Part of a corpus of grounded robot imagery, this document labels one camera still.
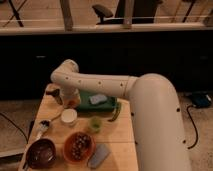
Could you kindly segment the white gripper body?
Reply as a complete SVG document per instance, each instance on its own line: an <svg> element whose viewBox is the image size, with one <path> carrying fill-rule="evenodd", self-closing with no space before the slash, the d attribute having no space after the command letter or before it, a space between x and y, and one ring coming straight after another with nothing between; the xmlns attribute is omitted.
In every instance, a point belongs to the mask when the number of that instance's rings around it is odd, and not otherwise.
<svg viewBox="0 0 213 171"><path fill-rule="evenodd" d="M68 106L70 100L80 99L80 93L77 88L61 88L60 97L62 99L62 104Z"/></svg>

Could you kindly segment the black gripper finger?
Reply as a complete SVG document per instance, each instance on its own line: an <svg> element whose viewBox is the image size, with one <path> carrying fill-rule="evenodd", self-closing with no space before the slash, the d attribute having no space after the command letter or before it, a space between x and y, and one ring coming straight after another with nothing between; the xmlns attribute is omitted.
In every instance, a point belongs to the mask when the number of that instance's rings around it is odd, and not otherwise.
<svg viewBox="0 0 213 171"><path fill-rule="evenodd" d="M51 90L51 91L47 90L46 94L51 95L59 105L62 105L62 99L60 97L60 90L59 89L54 89L54 90Z"/></svg>

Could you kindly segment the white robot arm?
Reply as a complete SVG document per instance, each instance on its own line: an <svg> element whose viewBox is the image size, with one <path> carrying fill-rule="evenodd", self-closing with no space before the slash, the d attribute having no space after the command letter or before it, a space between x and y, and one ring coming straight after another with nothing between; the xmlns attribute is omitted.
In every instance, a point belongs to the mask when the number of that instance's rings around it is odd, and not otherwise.
<svg viewBox="0 0 213 171"><path fill-rule="evenodd" d="M67 59L52 71L50 80L59 87L63 104L79 90L129 102L139 171L192 171L179 98L166 77L85 74Z"/></svg>

